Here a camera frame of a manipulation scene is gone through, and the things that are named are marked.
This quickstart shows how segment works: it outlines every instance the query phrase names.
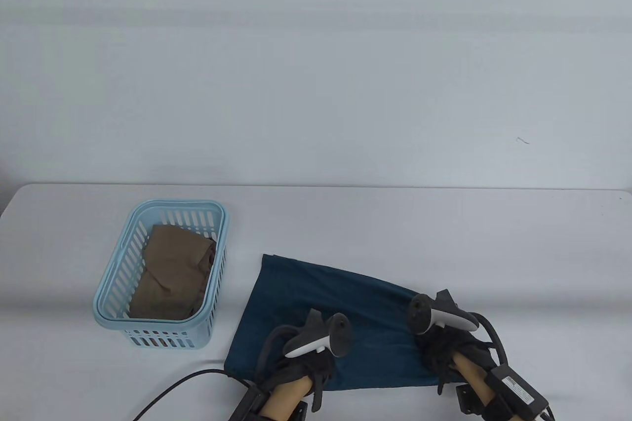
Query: brown fabric in basket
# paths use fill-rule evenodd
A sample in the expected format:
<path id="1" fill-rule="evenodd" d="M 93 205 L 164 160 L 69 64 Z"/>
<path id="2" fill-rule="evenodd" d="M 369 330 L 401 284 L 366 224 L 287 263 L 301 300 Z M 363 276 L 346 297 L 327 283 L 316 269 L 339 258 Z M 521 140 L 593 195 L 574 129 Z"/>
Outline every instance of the brown fabric in basket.
<path id="1" fill-rule="evenodd" d="M 143 250 L 145 272 L 129 302 L 129 317 L 182 320 L 204 299 L 215 241 L 174 225 L 154 225 Z"/>

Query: white table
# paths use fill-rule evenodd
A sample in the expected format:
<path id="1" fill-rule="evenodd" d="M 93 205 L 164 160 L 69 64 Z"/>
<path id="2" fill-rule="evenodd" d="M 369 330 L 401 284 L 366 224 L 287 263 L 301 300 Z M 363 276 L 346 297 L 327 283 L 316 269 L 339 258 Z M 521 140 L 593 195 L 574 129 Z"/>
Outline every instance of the white table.
<path id="1" fill-rule="evenodd" d="M 93 320 L 122 225 L 148 198 L 211 198 L 231 214 L 214 335 L 199 351 L 138 349 Z M 263 253 L 447 287 L 492 320 L 560 421 L 629 419 L 630 233 L 623 191 L 29 185 L 0 218 L 0 419 L 124 421 L 180 376 L 221 364 Z M 203 376 L 144 421 L 225 420 L 242 393 Z M 327 392 L 308 416 L 466 419 L 453 390 L 433 387 Z"/>

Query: dark teal cloth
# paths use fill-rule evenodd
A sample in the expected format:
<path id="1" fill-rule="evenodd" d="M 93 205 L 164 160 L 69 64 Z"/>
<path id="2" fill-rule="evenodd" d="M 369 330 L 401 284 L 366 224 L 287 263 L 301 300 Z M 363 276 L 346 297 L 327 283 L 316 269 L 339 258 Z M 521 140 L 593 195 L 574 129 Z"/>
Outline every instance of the dark teal cloth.
<path id="1" fill-rule="evenodd" d="M 354 329 L 354 345 L 336 359 L 338 373 L 325 390 L 436 385 L 406 327 L 406 308 L 415 294 L 370 276 L 264 255 L 224 368 L 253 380 L 268 334 L 282 324 L 303 326 L 314 308 L 324 319 L 345 314 Z M 280 358 L 281 348 L 279 341 L 270 362 Z"/>

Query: black wire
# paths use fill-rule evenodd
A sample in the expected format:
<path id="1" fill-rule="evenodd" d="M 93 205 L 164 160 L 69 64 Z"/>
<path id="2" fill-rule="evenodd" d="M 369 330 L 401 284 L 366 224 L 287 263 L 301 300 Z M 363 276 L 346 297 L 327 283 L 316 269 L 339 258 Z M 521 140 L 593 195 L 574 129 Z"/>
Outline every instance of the black wire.
<path id="1" fill-rule="evenodd" d="M 136 416 L 133 421 L 138 421 L 142 415 L 144 415 L 146 412 L 149 411 L 149 408 L 151 408 L 153 405 L 155 405 L 156 403 L 158 403 L 158 401 L 160 401 L 160 399 L 165 396 L 168 392 L 170 392 L 171 390 L 173 390 L 174 388 L 176 388 L 178 385 L 181 385 L 182 383 L 184 383 L 187 380 L 190 380 L 193 377 L 196 377 L 198 375 L 203 375 L 206 373 L 219 373 L 219 374 L 223 374 L 226 375 L 228 378 L 232 378 L 233 380 L 237 380 L 239 383 L 241 383 L 242 385 L 244 385 L 246 388 L 250 388 L 250 385 L 245 381 L 242 380 L 239 377 L 236 377 L 234 375 L 229 374 L 228 372 L 226 372 L 225 370 L 221 370 L 221 369 L 205 369 L 205 370 L 199 370 L 197 372 L 193 372 L 188 374 L 187 376 L 181 378 L 180 380 L 178 380 L 176 383 L 174 383 L 173 385 L 171 385 L 170 387 L 168 387 L 165 391 L 163 391 L 161 394 L 159 394 L 158 396 L 156 396 L 154 399 L 152 399 L 152 402 L 149 403 L 146 407 L 143 408 L 143 410 L 138 414 L 138 416 Z"/>
<path id="2" fill-rule="evenodd" d="M 476 317 L 481 326 L 483 326 L 483 329 L 485 329 L 485 331 L 489 335 L 489 338 L 492 340 L 494 348 L 496 349 L 496 353 L 498 354 L 498 361 L 501 363 L 501 365 L 506 364 L 507 354 L 505 353 L 505 348 L 503 347 L 501 338 L 499 338 L 498 334 L 496 333 L 496 329 L 494 329 L 494 326 L 492 326 L 492 323 L 489 322 L 483 315 L 480 315 L 478 312 L 471 312 L 471 315 Z"/>

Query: white wall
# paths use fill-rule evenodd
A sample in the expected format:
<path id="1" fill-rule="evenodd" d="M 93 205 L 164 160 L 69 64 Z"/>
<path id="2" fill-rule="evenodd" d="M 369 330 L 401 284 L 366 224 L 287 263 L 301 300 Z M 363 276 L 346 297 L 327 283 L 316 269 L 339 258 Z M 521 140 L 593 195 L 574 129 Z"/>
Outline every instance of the white wall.
<path id="1" fill-rule="evenodd" d="M 632 187 L 631 77 L 630 0 L 0 0 L 0 208 L 34 181 Z"/>

